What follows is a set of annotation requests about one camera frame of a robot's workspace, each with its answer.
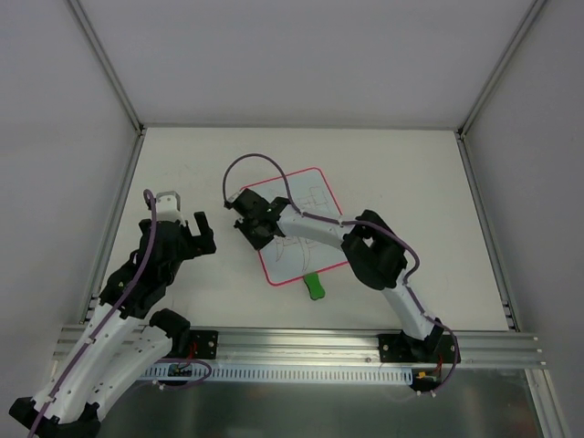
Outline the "pink framed whiteboard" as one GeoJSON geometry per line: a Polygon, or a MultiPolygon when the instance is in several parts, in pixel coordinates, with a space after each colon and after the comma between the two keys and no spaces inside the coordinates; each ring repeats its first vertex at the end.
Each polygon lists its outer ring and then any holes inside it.
{"type": "MultiPolygon", "coordinates": [[[[302,209],[341,215],[342,210],[323,171],[310,167],[287,175],[295,203],[302,209]]],[[[311,273],[320,273],[347,263],[346,257],[330,246],[298,237],[277,237],[259,251],[266,281],[283,286],[311,273]]]]}

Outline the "green whiteboard eraser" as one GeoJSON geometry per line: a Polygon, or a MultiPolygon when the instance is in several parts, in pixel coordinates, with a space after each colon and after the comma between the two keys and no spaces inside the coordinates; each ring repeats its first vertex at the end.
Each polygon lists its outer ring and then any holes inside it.
{"type": "Polygon", "coordinates": [[[303,281],[308,289],[308,295],[311,300],[321,300],[326,296],[325,288],[322,286],[317,272],[304,275],[303,281]]]}

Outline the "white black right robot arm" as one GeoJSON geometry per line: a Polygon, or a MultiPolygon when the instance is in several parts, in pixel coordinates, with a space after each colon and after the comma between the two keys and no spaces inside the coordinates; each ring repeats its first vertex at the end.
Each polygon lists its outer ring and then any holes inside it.
{"type": "Polygon", "coordinates": [[[428,362],[438,354],[442,322],[429,313],[408,285],[405,244],[381,217],[365,210],[354,219],[317,210],[302,210],[284,197],[268,201],[246,188],[224,200],[235,210],[235,222],[245,239],[261,250],[275,238],[304,238],[341,251],[354,276],[366,287],[380,291],[401,322],[391,348],[400,360],[428,362]]]}

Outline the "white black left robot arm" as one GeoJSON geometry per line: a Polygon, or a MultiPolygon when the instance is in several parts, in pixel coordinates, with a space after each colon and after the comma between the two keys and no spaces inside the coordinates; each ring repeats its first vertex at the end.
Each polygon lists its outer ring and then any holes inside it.
{"type": "Polygon", "coordinates": [[[198,235],[177,212],[140,221],[141,240],[110,275],[85,331],[45,388],[16,399],[9,414],[31,437],[94,437],[116,402],[150,366],[199,364],[188,319],[152,307],[181,264],[216,250],[205,213],[198,235]]]}

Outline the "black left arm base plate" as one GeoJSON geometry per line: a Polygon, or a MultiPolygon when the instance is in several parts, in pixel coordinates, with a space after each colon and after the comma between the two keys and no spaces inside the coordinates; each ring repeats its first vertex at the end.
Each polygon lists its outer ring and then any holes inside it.
{"type": "Polygon", "coordinates": [[[190,359],[215,360],[218,350],[219,332],[208,329],[190,331],[190,359]]]}

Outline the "aluminium mounting rail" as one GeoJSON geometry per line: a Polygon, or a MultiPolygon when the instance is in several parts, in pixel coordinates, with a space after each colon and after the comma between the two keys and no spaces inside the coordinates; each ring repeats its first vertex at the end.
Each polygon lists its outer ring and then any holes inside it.
{"type": "MultiPolygon", "coordinates": [[[[402,366],[437,363],[382,363],[377,336],[371,330],[207,328],[219,332],[216,361],[237,364],[300,366],[402,366]]],[[[548,364],[538,338],[514,331],[462,331],[456,334],[457,365],[487,369],[544,369],[548,364]]]]}

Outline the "aluminium left frame post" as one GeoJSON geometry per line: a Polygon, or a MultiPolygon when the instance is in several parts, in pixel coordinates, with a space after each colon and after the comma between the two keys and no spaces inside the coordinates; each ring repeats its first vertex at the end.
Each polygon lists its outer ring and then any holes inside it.
{"type": "Polygon", "coordinates": [[[94,25],[92,24],[86,8],[79,0],[66,0],[65,4],[76,21],[82,36],[87,41],[93,57],[97,60],[101,72],[109,83],[109,86],[111,87],[118,103],[121,105],[131,127],[138,135],[141,135],[144,130],[144,124],[141,121],[137,110],[134,108],[134,105],[131,103],[130,97],[112,64],[94,25]]]}

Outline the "aluminium frame post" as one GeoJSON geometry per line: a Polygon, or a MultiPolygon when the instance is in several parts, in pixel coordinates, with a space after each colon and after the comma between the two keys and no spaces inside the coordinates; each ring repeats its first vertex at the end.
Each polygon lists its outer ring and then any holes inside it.
{"type": "Polygon", "coordinates": [[[93,57],[97,60],[101,72],[109,83],[109,86],[111,87],[118,103],[121,105],[131,127],[138,135],[141,135],[144,130],[144,124],[141,121],[137,110],[134,108],[134,105],[131,103],[130,97],[112,64],[94,25],[92,24],[86,8],[79,0],[66,0],[65,4],[76,21],[82,36],[87,41],[93,57]]]}
{"type": "Polygon", "coordinates": [[[507,40],[502,53],[498,57],[495,65],[487,76],[487,79],[481,87],[479,94],[474,99],[471,108],[468,110],[462,123],[458,126],[456,132],[461,139],[463,139],[468,134],[470,129],[475,124],[476,120],[483,111],[483,108],[487,104],[487,101],[490,99],[492,94],[495,92],[495,88],[502,80],[502,77],[506,73],[506,69],[514,59],[515,54],[527,38],[528,34],[536,24],[547,5],[547,0],[534,0],[529,3],[526,12],[522,15],[511,37],[507,40]]]}

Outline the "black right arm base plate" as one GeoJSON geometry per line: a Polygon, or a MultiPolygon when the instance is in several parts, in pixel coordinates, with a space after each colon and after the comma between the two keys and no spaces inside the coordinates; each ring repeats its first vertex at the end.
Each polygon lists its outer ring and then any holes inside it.
{"type": "Polygon", "coordinates": [[[459,363],[460,353],[456,351],[451,336],[430,335],[424,340],[414,339],[404,332],[383,333],[377,336],[378,352],[382,363],[459,363]]]}

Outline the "aluminium right frame post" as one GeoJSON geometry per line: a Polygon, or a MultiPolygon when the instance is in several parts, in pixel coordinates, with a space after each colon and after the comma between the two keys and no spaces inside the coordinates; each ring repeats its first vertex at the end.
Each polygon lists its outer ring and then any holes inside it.
{"type": "Polygon", "coordinates": [[[529,3],[526,12],[522,15],[511,37],[507,40],[502,53],[498,57],[495,65],[487,76],[487,79],[481,87],[479,94],[474,99],[471,108],[468,110],[462,123],[458,126],[456,132],[461,139],[463,139],[468,134],[470,129],[475,124],[476,120],[483,111],[483,108],[487,104],[487,101],[490,99],[492,94],[495,92],[495,88],[502,80],[502,77],[506,73],[506,69],[514,59],[515,54],[527,38],[528,34],[536,24],[547,5],[547,0],[534,0],[529,3]]]}

